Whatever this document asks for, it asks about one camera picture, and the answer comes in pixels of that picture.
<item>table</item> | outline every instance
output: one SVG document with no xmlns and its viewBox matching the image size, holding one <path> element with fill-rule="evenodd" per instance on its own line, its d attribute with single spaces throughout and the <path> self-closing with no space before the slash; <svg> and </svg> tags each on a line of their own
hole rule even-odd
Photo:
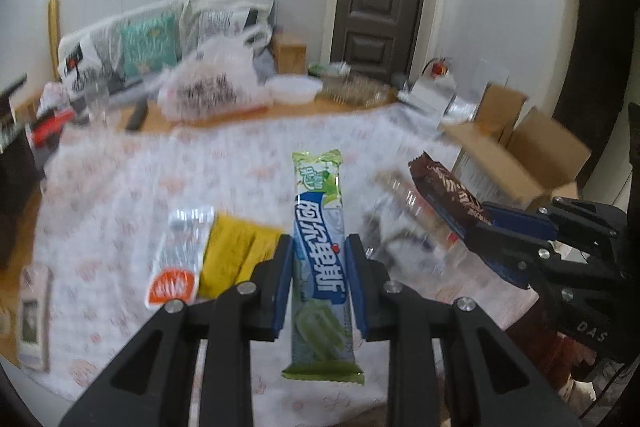
<svg viewBox="0 0 640 427">
<path fill-rule="evenodd" d="M 210 128 L 217 125 L 251 120 L 276 119 L 296 116 L 312 116 L 315 114 L 339 114 L 357 110 L 349 105 L 341 105 L 329 100 L 318 99 L 305 105 L 274 105 L 263 110 L 256 110 L 245 114 L 229 114 L 210 118 L 191 124 L 198 128 Z M 126 108 L 122 111 L 120 128 L 126 126 L 134 108 Z M 167 121 L 160 108 L 155 103 L 149 104 L 148 115 L 142 126 L 141 132 L 167 134 L 178 124 Z M 0 301 L 4 308 L 8 309 L 12 320 L 12 331 L 8 337 L 0 339 L 0 355 L 17 365 L 17 353 L 15 345 L 15 314 L 18 305 L 18 278 L 23 266 L 31 262 L 33 254 L 33 239 L 40 209 L 40 189 L 37 187 L 22 214 L 18 219 L 17 241 L 12 251 L 9 264 L 6 269 L 0 270 Z"/>
</svg>

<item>ice cream bar package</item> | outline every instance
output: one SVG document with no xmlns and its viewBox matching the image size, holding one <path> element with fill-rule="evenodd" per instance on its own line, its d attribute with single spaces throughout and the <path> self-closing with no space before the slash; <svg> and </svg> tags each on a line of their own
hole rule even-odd
<svg viewBox="0 0 640 427">
<path fill-rule="evenodd" d="M 294 380 L 364 383 L 353 356 L 340 151 L 293 153 L 296 169 L 291 365 Z"/>
</svg>

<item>teal pillow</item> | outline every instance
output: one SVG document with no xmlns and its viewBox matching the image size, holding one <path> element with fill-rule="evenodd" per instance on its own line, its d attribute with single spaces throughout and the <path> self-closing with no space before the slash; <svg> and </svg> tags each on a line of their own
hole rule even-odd
<svg viewBox="0 0 640 427">
<path fill-rule="evenodd" d="M 167 15 L 130 24 L 120 29 L 127 78 L 150 71 L 162 71 L 162 66 L 174 67 L 175 16 Z"/>
</svg>

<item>fire extinguisher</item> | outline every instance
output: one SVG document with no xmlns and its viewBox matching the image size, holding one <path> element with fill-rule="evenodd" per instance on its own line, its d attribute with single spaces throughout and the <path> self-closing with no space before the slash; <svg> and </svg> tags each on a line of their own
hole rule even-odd
<svg viewBox="0 0 640 427">
<path fill-rule="evenodd" d="M 429 71 L 429 76 L 434 79 L 439 76 L 444 76 L 447 74 L 447 71 L 449 71 L 450 62 L 451 59 L 447 57 L 432 58 L 422 70 L 422 76 L 424 76 L 427 71 Z"/>
</svg>

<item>yellow package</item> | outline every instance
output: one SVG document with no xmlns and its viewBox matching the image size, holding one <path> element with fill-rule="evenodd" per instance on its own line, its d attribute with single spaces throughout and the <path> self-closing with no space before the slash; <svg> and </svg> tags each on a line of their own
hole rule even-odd
<svg viewBox="0 0 640 427">
<path fill-rule="evenodd" d="M 217 298 L 251 279 L 255 266 L 273 257 L 282 230 L 218 214 L 209 236 L 198 295 Z"/>
</svg>

